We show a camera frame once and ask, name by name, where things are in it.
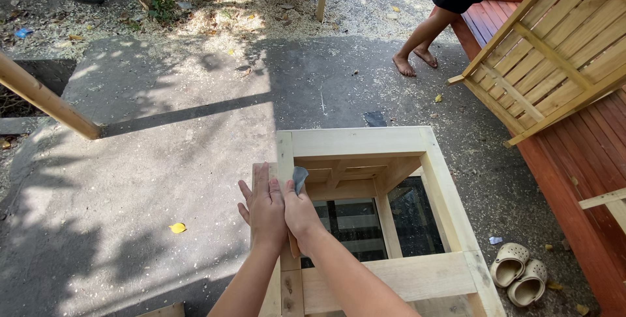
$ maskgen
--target person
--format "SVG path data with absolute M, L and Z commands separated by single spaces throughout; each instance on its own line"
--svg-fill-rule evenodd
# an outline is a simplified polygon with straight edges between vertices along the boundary
M 397 71 L 408 77 L 416 76 L 413 67 L 409 64 L 411 52 L 436 68 L 437 58 L 428 50 L 430 44 L 460 14 L 465 13 L 472 4 L 481 1 L 483 0 L 433 0 L 436 7 L 432 16 L 419 24 L 402 48 L 393 55 Z
M 274 265 L 287 240 L 288 227 L 298 240 L 301 252 L 311 258 L 346 316 L 419 317 L 326 231 L 305 185 L 296 195 L 293 180 L 288 180 L 281 193 L 278 180 L 269 179 L 268 169 L 267 162 L 260 169 L 255 168 L 254 192 L 246 182 L 239 180 L 246 206 L 239 203 L 237 207 L 250 226 L 252 247 L 208 317 L 259 315 Z

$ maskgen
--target yellow leaf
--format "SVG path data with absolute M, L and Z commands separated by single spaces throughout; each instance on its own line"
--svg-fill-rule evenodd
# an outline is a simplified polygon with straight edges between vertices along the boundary
M 589 307 L 585 305 L 581 305 L 581 304 L 576 304 L 576 310 L 578 310 L 578 313 L 580 313 L 581 316 L 584 316 L 587 313 L 589 313 Z
M 170 227 L 171 231 L 174 234 L 180 234 L 187 230 L 185 225 L 182 223 L 176 223 L 175 225 L 168 225 L 168 226 Z
M 563 290 L 563 286 L 555 281 L 548 280 L 546 281 L 546 288 L 552 290 Z

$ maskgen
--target hand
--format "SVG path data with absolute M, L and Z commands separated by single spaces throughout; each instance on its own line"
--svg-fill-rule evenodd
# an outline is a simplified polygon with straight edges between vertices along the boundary
M 263 163 L 259 169 L 254 166 L 254 192 L 250 191 L 243 180 L 239 180 L 239 189 L 246 198 L 246 205 L 238 203 L 239 214 L 250 226 L 252 248 L 269 249 L 280 254 L 280 249 L 287 239 L 285 224 L 285 202 L 280 194 L 278 180 L 269 180 L 269 164 Z
M 298 239 L 298 248 L 307 256 L 311 256 L 311 238 L 328 234 L 319 220 L 313 202 L 309 199 L 305 185 L 302 185 L 300 194 L 296 195 L 294 183 L 289 179 L 285 183 L 285 221 L 291 233 Z

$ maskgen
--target forearm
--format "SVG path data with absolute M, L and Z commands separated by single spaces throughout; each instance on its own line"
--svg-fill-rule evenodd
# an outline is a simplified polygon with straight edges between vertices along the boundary
M 280 250 L 276 248 L 253 246 L 250 256 L 208 313 L 208 317 L 257 317 L 279 253 Z
M 310 258 L 346 316 L 418 316 L 328 232 L 309 242 Z

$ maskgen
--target concrete floor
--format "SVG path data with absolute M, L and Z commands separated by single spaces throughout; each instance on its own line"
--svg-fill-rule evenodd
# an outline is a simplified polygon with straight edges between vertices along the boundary
M 488 264 L 499 247 L 488 239 L 502 236 L 564 285 L 526 309 L 499 290 L 508 315 L 573 316 L 577 303 L 598 315 L 521 155 L 501 145 L 507 130 L 464 86 L 445 86 L 468 63 L 461 47 L 435 41 L 440 67 L 414 59 L 419 78 L 409 79 L 391 62 L 400 44 L 262 40 L 237 61 L 156 60 L 147 42 L 93 42 L 63 97 L 107 123 L 106 137 L 83 140 L 52 121 L 18 150 L 0 202 L 10 213 L 0 222 L 0 310 L 136 316 L 184 301 L 187 316 L 206 315 L 246 258 L 236 182 L 276 158 L 274 130 L 365 127 L 363 113 L 381 111 L 390 126 L 433 126 Z M 188 231 L 173 234 L 177 222 Z

